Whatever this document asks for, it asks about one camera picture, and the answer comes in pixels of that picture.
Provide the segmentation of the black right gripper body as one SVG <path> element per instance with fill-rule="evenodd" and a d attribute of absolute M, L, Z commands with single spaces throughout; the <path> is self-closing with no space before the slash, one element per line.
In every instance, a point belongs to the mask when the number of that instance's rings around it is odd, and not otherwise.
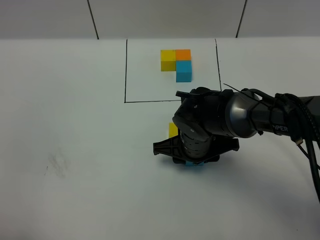
<path fill-rule="evenodd" d="M 165 155 L 172 158 L 175 164 L 185 165 L 186 162 L 213 163 L 220 155 L 240 148 L 237 138 L 212 135 L 205 141 L 188 137 L 184 133 L 153 143 L 154 155 Z"/>

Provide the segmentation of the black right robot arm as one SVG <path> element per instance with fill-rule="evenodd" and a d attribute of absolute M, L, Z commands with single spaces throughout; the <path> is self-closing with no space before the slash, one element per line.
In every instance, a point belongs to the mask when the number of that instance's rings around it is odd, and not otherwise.
<path fill-rule="evenodd" d="M 203 165 L 239 149 L 240 138 L 265 132 L 288 136 L 300 145 L 320 140 L 320 98 L 289 93 L 270 96 L 257 89 L 223 91 L 198 87 L 178 91 L 181 104 L 173 116 L 176 136 L 153 144 L 155 155 L 176 164 Z"/>

